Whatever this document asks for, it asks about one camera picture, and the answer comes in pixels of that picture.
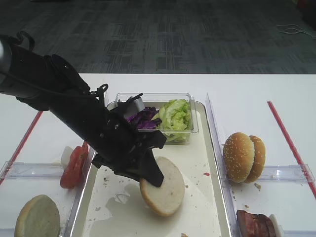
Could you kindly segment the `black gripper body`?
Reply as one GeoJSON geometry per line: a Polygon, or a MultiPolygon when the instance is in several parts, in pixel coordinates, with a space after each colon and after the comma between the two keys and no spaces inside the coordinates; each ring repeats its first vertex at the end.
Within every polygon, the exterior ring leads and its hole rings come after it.
{"type": "Polygon", "coordinates": [[[116,175],[147,178],[151,154],[141,135],[123,116],[106,108],[92,110],[83,125],[83,139],[97,152],[92,164],[106,166],[116,175]]]}

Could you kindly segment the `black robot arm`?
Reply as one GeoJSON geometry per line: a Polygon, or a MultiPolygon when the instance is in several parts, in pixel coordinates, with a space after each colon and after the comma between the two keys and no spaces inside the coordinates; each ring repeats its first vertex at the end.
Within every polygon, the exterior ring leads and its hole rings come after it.
{"type": "Polygon", "coordinates": [[[155,187],[164,176],[153,155],[166,137],[158,130],[139,131],[127,118],[144,108],[141,95],[108,110],[103,84],[91,91],[74,67],[59,55],[33,52],[34,39],[25,31],[0,38],[0,91],[38,111],[50,111],[95,151],[92,164],[155,187]]]}

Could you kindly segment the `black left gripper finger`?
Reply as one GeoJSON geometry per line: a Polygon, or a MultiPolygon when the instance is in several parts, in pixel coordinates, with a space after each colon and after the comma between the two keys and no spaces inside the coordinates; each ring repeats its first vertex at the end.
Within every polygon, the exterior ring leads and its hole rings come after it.
{"type": "Polygon", "coordinates": [[[146,149],[162,149],[166,143],[166,137],[160,130],[140,131],[140,144],[146,149]]]}

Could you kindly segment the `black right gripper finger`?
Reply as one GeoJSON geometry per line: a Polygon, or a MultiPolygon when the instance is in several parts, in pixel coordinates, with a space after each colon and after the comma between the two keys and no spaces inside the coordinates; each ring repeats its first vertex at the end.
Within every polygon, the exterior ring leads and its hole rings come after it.
{"type": "Polygon", "coordinates": [[[139,181],[148,181],[154,187],[160,187],[162,185],[164,175],[161,172],[151,149],[146,150],[145,154],[140,159],[138,169],[139,181]]]}

